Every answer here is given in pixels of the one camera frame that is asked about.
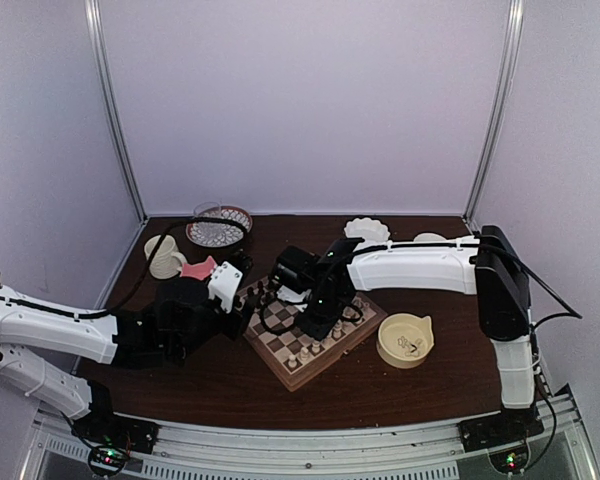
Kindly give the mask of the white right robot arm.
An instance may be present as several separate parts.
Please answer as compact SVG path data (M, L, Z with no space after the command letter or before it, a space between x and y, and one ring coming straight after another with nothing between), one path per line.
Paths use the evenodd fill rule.
M299 327L316 340L326 336L358 291L431 289L475 296L501 382L504 411L494 417L493 433L510 442L530 426L535 385L529 276L500 228L487 226L455 239L419 234L393 241L385 224L356 218L323 255L286 247L269 277L305 305Z

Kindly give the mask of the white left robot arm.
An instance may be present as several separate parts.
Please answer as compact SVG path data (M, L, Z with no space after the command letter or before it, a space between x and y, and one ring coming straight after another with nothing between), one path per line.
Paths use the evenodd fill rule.
M124 424L109 390L71 376L33 353L54 350L116 368L181 365L218 334L241 336L254 311L237 292L253 265L242 251L203 279L175 277L161 284L140 311L91 311L32 299L0 281L0 375L83 423L103 444L117 442Z

